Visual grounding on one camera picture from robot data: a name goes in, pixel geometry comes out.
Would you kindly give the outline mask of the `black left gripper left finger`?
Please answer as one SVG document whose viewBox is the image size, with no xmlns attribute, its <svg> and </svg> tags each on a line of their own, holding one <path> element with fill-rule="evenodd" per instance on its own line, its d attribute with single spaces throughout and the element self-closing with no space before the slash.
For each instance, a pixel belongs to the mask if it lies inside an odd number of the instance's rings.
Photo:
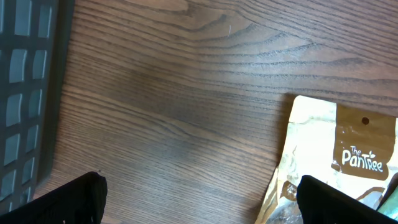
<svg viewBox="0 0 398 224">
<path fill-rule="evenodd" d="M 1 215 L 1 224 L 101 224 L 107 193 L 106 178 L 88 172 Z"/>
</svg>

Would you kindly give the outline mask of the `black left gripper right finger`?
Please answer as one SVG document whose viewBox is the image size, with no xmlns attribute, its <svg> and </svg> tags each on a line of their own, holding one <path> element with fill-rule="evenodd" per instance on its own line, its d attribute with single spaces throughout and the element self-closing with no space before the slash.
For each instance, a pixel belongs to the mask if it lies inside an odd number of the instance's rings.
<svg viewBox="0 0 398 224">
<path fill-rule="evenodd" d="M 297 187 L 297 203 L 304 224 L 397 224 L 310 175 Z"/>
</svg>

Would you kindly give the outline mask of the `teal packet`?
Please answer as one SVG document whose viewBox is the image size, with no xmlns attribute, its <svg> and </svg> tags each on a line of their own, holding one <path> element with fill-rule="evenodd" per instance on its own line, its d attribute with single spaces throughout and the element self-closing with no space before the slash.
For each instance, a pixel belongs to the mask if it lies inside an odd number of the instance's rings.
<svg viewBox="0 0 398 224">
<path fill-rule="evenodd" d="M 389 188 L 383 204 L 378 208 L 378 212 L 393 220 L 397 220 L 397 187 Z"/>
</svg>

